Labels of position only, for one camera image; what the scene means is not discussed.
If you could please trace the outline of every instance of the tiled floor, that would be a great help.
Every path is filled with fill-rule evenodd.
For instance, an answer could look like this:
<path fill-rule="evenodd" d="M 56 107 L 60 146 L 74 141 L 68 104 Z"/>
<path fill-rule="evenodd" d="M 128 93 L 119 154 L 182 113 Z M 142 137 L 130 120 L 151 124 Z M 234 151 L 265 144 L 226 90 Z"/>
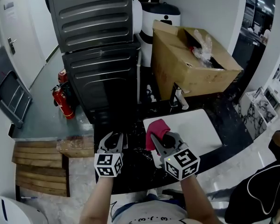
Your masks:
<path fill-rule="evenodd" d="M 53 105 L 52 89 L 58 84 L 58 73 L 64 69 L 60 49 L 52 56 L 34 81 L 30 93 L 31 106 L 21 129 L 15 129 L 13 139 L 56 140 L 75 135 L 91 135 L 93 128 L 78 106 L 73 119 L 66 119 L 59 107 Z"/>
<path fill-rule="evenodd" d="M 268 149 L 268 144 L 275 131 L 280 130 L 279 118 L 248 148 L 235 155 L 226 162 L 198 175 L 197 179 L 205 192 L 213 192 L 219 189 L 231 188 L 243 179 L 254 174 L 258 169 L 275 161 L 274 155 Z M 37 207 L 48 218 L 49 224 L 76 224 L 83 204 L 95 186 L 93 158 L 70 159 L 70 192 L 71 198 L 38 194 L 22 189 L 23 196 L 38 196 L 38 199 L 28 200 L 27 203 Z M 158 194 L 166 188 L 181 190 L 180 184 L 169 185 L 158 189 Z M 120 206 L 134 202 L 146 192 L 113 195 L 111 203 L 117 201 L 112 210 Z M 227 203 L 213 203 L 215 208 L 226 207 Z"/>

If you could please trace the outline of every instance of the stacked washer dryer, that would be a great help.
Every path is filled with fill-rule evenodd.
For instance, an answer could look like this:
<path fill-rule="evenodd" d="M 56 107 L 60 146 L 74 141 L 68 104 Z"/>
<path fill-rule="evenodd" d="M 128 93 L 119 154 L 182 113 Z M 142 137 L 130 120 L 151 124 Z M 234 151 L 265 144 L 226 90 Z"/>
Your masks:
<path fill-rule="evenodd" d="M 141 31 L 141 4 L 138 0 L 48 2 L 65 53 L 64 67 L 87 118 L 91 123 L 102 117 L 107 122 L 128 122 L 137 105 L 140 43 L 134 34 Z"/>

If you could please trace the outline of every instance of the fire extinguisher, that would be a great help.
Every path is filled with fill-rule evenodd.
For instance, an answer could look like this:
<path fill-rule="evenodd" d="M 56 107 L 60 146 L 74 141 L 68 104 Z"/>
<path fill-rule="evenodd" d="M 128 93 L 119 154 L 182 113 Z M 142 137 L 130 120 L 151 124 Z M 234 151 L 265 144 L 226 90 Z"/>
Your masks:
<path fill-rule="evenodd" d="M 53 88 L 52 91 L 53 91 L 52 95 L 54 97 L 54 104 L 56 105 L 57 103 L 57 105 L 60 107 L 61 111 L 63 112 L 64 116 L 67 119 L 72 119 L 73 117 L 75 117 L 73 109 L 66 101 L 66 96 L 62 88 L 59 85 L 57 85 Z"/>

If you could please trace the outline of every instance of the marble tile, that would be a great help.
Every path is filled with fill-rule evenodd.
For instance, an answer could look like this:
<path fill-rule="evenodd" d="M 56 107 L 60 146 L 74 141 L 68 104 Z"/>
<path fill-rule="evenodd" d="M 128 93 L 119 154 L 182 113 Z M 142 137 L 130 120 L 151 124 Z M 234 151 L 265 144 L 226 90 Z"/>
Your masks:
<path fill-rule="evenodd" d="M 70 175 L 92 175 L 94 170 L 94 157 L 69 159 Z"/>
<path fill-rule="evenodd" d="M 255 91 L 245 93 L 236 106 L 236 111 L 251 137 L 256 139 L 277 119 L 278 115 L 265 96 L 259 94 L 254 98 L 254 94 Z"/>

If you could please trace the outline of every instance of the marker cube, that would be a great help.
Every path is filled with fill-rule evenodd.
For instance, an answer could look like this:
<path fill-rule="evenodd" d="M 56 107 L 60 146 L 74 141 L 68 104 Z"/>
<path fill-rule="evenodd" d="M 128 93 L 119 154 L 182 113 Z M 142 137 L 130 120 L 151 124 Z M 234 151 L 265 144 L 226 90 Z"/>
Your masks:
<path fill-rule="evenodd" d="M 121 154 L 95 154 L 94 168 L 100 177 L 116 177 L 123 162 Z"/>
<path fill-rule="evenodd" d="M 185 179 L 198 171 L 200 158 L 186 148 L 164 159 L 165 170 L 178 180 Z"/>

